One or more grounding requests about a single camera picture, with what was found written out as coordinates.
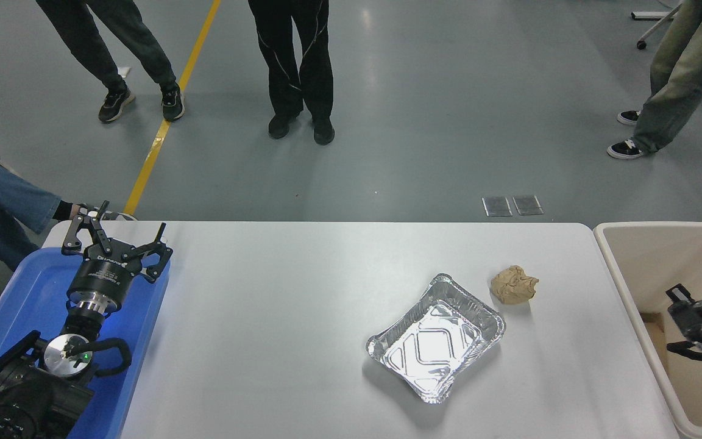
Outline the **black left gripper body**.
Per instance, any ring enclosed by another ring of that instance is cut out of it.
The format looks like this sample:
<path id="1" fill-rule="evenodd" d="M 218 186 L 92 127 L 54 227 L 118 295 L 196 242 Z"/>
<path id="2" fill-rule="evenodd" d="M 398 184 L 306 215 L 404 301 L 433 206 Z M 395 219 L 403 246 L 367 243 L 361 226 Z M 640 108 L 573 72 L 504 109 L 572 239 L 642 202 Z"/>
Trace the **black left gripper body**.
<path id="1" fill-rule="evenodd" d="M 101 245 L 93 244 L 83 251 L 83 261 L 68 289 L 68 298 L 80 303 L 94 294 L 107 297 L 114 304 L 123 304 L 135 275 L 142 269 L 135 259 L 131 244 L 110 241 L 112 253 L 106 255 Z"/>

